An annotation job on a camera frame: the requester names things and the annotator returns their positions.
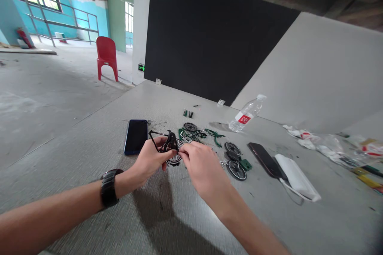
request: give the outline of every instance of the red bottle label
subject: red bottle label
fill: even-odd
[[[249,122],[249,120],[251,120],[250,117],[248,116],[245,116],[245,115],[242,115],[241,118],[238,120],[241,124],[246,124]]]

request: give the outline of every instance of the hand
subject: hand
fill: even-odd
[[[233,186],[216,153],[211,147],[192,141],[180,148],[179,155],[198,194],[216,214],[219,213],[222,210],[220,207],[230,200]]]
[[[161,147],[167,139],[167,137],[155,137],[154,142],[158,147]],[[146,183],[148,178],[151,177],[160,166],[162,166],[162,170],[165,171],[166,161],[176,154],[177,151],[173,149],[165,153],[159,153],[152,140],[148,139],[142,147],[136,162],[131,167],[138,173],[138,177],[142,181],[141,186]]]

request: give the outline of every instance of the blue smartphone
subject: blue smartphone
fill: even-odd
[[[130,120],[125,139],[125,155],[140,153],[145,141],[148,139],[148,121]]]

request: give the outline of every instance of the fire extinguisher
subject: fire extinguisher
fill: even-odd
[[[17,28],[16,30],[17,34],[19,34],[19,36],[21,38],[23,38],[24,42],[28,45],[28,48],[32,49],[33,46],[31,45],[31,43],[29,42],[28,38],[27,38],[27,35],[25,34],[25,32],[23,31],[23,29],[21,27]]]

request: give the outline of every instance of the skin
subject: skin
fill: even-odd
[[[166,137],[154,139],[161,146]],[[145,185],[175,150],[159,153],[147,140],[134,165],[115,178],[117,198]],[[200,143],[180,149],[198,194],[249,254],[288,254],[233,188],[216,154]],[[103,210],[101,181],[93,182],[0,215],[0,254],[38,254],[76,225]]]

